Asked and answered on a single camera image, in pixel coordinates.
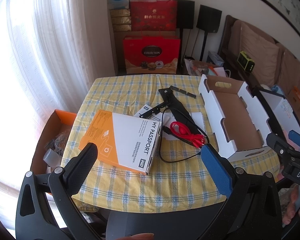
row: screws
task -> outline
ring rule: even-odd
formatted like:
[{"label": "screws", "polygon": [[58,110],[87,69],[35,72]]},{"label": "screws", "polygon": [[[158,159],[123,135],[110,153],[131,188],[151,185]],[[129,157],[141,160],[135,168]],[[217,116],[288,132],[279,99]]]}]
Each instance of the screws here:
[{"label": "screws", "polygon": [[32,171],[27,171],[26,177],[29,178],[32,175]]},{"label": "screws", "polygon": [[56,174],[59,174],[59,173],[61,173],[62,171],[63,171],[63,168],[62,168],[62,167],[56,167],[55,170],[54,170],[54,172],[55,172]]},{"label": "screws", "polygon": [[266,172],[266,176],[267,176],[268,178],[272,178],[271,172],[267,171],[267,172]]},{"label": "screws", "polygon": [[243,170],[243,168],[236,168],[235,172],[238,174],[243,174],[244,170]]}]

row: blue clamp pad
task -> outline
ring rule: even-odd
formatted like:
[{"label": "blue clamp pad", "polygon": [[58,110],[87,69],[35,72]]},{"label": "blue clamp pad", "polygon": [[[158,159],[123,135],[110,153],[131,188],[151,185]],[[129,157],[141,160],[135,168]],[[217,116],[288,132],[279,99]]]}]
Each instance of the blue clamp pad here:
[{"label": "blue clamp pad", "polygon": [[294,130],[291,130],[288,136],[291,141],[300,146],[300,134],[298,134]]},{"label": "blue clamp pad", "polygon": [[213,153],[213,150],[210,149],[208,145],[202,146],[201,159],[206,166],[214,184],[216,184],[220,194],[229,198],[233,190],[232,180],[226,169],[221,164],[220,160],[218,160]]}]

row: red gift bag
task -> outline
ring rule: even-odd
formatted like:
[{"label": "red gift bag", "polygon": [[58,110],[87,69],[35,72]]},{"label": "red gift bag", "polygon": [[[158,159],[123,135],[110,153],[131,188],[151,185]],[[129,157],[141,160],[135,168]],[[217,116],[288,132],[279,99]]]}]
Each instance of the red gift bag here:
[{"label": "red gift bag", "polygon": [[177,1],[130,2],[132,31],[175,31]]},{"label": "red gift bag", "polygon": [[127,74],[175,74],[178,64],[178,37],[132,37],[123,40]]}]

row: orange box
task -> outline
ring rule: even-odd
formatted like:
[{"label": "orange box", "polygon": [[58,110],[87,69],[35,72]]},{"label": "orange box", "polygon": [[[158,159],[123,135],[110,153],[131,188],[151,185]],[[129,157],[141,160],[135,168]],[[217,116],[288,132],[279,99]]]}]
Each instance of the orange box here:
[{"label": "orange box", "polygon": [[46,173],[47,164],[43,160],[43,156],[46,153],[46,150],[44,149],[45,145],[59,133],[71,129],[76,116],[77,114],[75,113],[55,110],[49,117],[43,128],[32,158],[30,170],[33,171],[34,174]]},{"label": "orange box", "polygon": [[300,98],[298,97],[296,91],[292,89],[288,95],[289,97],[289,102],[291,103],[292,107],[294,110],[300,111]]},{"label": "orange box", "polygon": [[99,110],[79,149],[92,142],[98,160],[147,175],[160,137],[161,122]]}]

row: sofa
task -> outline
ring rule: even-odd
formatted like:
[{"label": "sofa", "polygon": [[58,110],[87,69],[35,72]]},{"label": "sofa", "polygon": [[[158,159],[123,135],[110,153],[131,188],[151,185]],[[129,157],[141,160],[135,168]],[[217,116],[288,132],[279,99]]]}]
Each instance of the sofa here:
[{"label": "sofa", "polygon": [[[252,73],[245,72],[236,59],[245,51],[255,61]],[[291,90],[300,90],[300,61],[281,43],[259,28],[226,16],[218,54],[225,68],[232,70],[232,78],[245,80],[250,88],[278,85],[291,104],[300,122],[300,104]]]}]

